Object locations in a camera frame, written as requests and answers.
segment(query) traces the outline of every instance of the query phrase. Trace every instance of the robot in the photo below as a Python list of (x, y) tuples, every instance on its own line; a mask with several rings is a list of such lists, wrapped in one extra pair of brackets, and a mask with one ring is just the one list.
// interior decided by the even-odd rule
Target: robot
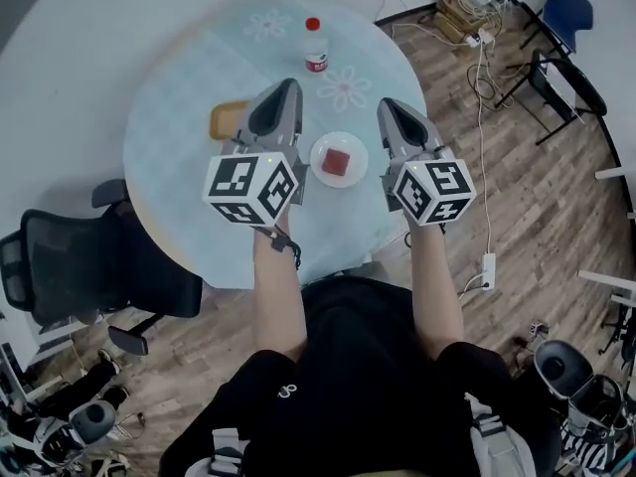
[(208, 169), (203, 199), (230, 223), (273, 228), (289, 203), (302, 204), (308, 166), (298, 157), (302, 89), (284, 79), (252, 100)]
[[(212, 158), (203, 199), (230, 223), (274, 228), (289, 203), (302, 204), (307, 165), (296, 148), (302, 100), (295, 79), (271, 86), (247, 106), (236, 137)], [(378, 124), (390, 158), (382, 177), (389, 210), (405, 208), (421, 226), (458, 220), (475, 187), (435, 126), (391, 98), (380, 101)]]
[(475, 199), (466, 163), (442, 144), (436, 127), (404, 102), (384, 98), (378, 123), (390, 165), (382, 177), (389, 211), (404, 208), (420, 225), (457, 221)]

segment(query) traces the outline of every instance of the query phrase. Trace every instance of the black cable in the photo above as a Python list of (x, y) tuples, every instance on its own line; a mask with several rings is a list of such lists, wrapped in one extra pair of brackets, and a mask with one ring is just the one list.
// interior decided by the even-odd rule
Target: black cable
[(378, 18), (380, 17), (380, 13), (385, 8), (386, 3), (387, 3), (387, 0), (382, 0), (382, 5), (380, 6), (380, 9), (378, 9), (378, 12), (376, 13), (376, 17), (374, 18), (374, 23), (378, 21)]
[(408, 6), (404, 3), (403, 0), (399, 0), (399, 2), (401, 3), (401, 5), (404, 6), (404, 10), (407, 11), (408, 10)]
[(481, 95), (482, 105), (485, 108), (490, 109), (491, 111), (494, 111), (494, 112), (501, 111), (502, 109), (504, 109), (504, 107), (505, 107), (504, 105), (501, 105), (498, 108), (497, 107), (490, 107), (488, 104), (486, 104), (484, 102), (485, 100), (493, 100), (494, 98), (497, 97), (497, 89), (495, 88), (494, 84), (489, 79), (483, 78), (481, 75), (479, 76), (479, 86), (481, 87), (481, 86), (483, 86), (483, 84), (486, 84), (492, 90), (492, 93), (484, 95), (483, 93), (480, 93), (477, 90), (477, 79), (475, 81), (473, 81), (470, 78), (471, 71), (473, 69), (477, 69), (477, 68), (479, 68), (479, 64), (473, 64), (472, 66), (470, 66), (466, 70), (466, 79), (468, 80), (469, 86), (473, 89), (473, 91), (475, 92), (475, 95), (477, 96), (478, 99), (479, 99), (479, 96)]
[(122, 423), (125, 422), (126, 420), (128, 420), (132, 415), (136, 415), (137, 416), (137, 421), (139, 422), (139, 425), (141, 426), (141, 432), (137, 435), (137, 436), (132, 436), (130, 435), (130, 440), (138, 440), (139, 438), (141, 438), (143, 436), (143, 433), (146, 432), (146, 417), (144, 416), (143, 412), (139, 411), (138, 413), (129, 413), (126, 417), (124, 417), (122, 420), (120, 420), (117, 425), (119, 427), (121, 427), (122, 429), (124, 429), (124, 427), (122, 427)]
[[(446, 235), (446, 224), (439, 225), (443, 235)], [(406, 232), (404, 235), (404, 245), (410, 249), (410, 232)]]
[(291, 239), (291, 237), (284, 232), (279, 225), (274, 225), (274, 228), (278, 232), (275, 234), (272, 230), (268, 230), (266, 228), (261, 227), (253, 227), (257, 232), (268, 236), (271, 239), (271, 246), (276, 249), (278, 252), (283, 252), (286, 247), (291, 247), (291, 250), (294, 254), (294, 261), (296, 265), (296, 270), (300, 268), (300, 254), (301, 249), (300, 245), (298, 245), (295, 241)]

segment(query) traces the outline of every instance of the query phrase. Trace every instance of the black office chair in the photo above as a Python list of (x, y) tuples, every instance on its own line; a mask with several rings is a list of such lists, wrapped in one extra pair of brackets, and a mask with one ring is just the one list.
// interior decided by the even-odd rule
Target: black office chair
[(620, 304), (616, 321), (608, 323), (608, 318), (609, 315), (605, 315), (600, 322), (600, 328), (611, 327), (614, 330), (605, 348), (598, 350), (598, 355), (604, 355), (614, 343), (622, 341), (620, 355), (623, 358), (623, 367), (632, 364), (636, 360), (636, 316), (632, 308)]
[[(546, 100), (555, 112), (560, 116), (564, 123), (555, 130), (549, 130), (546, 125), (532, 113), (523, 103), (519, 101), (520, 105), (548, 132), (547, 136), (544, 136), (537, 142), (537, 145), (541, 145), (545, 141), (549, 140), (557, 133), (568, 127), (575, 120), (581, 118), (585, 113), (595, 114), (597, 116), (605, 116), (607, 114), (607, 105), (600, 96), (596, 88), (587, 79), (587, 77), (581, 72), (581, 70), (575, 66), (569, 60), (563, 59), (548, 59), (545, 58), (545, 54), (540, 50), (533, 52), (533, 59), (526, 64), (518, 64), (516, 66), (508, 66), (506, 69), (520, 69), (524, 66), (528, 66), (530, 69), (528, 73), (521, 78), (513, 88), (506, 93), (500, 101), (495, 104), (495, 107), (501, 106), (508, 97), (513, 95), (517, 89), (526, 82), (537, 91), (537, 93)], [(567, 83), (576, 92), (576, 95), (580, 97), (587, 107), (570, 107), (565, 102), (558, 92), (548, 83), (547, 78), (547, 65), (554, 65)]]
[(144, 331), (164, 316), (193, 318), (202, 280), (170, 259), (141, 226), (125, 182), (109, 181), (92, 196), (97, 219), (30, 210), (20, 230), (0, 240), (0, 271), (8, 303), (48, 326), (76, 316), (94, 319), (127, 306), (154, 313), (129, 331), (108, 328), (111, 341), (148, 354)]

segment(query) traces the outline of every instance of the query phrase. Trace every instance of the blue chair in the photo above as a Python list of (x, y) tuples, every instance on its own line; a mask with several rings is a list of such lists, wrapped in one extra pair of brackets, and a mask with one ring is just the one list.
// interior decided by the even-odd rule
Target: blue chair
[[(543, 22), (539, 21), (541, 14), (543, 14)], [(594, 26), (594, 8), (589, 0), (548, 0), (540, 15), (537, 15), (537, 19), (534, 20), (539, 28), (521, 49), (543, 31), (553, 36), (551, 38), (554, 39), (553, 51), (560, 50), (560, 53), (568, 56), (570, 53), (576, 53), (576, 32), (591, 30)]]

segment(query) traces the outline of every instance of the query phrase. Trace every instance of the person's arm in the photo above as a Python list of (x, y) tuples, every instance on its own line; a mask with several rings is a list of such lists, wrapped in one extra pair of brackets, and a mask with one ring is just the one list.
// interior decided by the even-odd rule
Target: person's arm
[(464, 340), (461, 304), (453, 286), (444, 235), (438, 225), (420, 227), (409, 216), (413, 318), (424, 349), (432, 359)]
[[(278, 226), (289, 235), (287, 212)], [(307, 341), (305, 310), (291, 247), (278, 252), (271, 238), (254, 232), (254, 313), (257, 350), (273, 350), (297, 361)]]

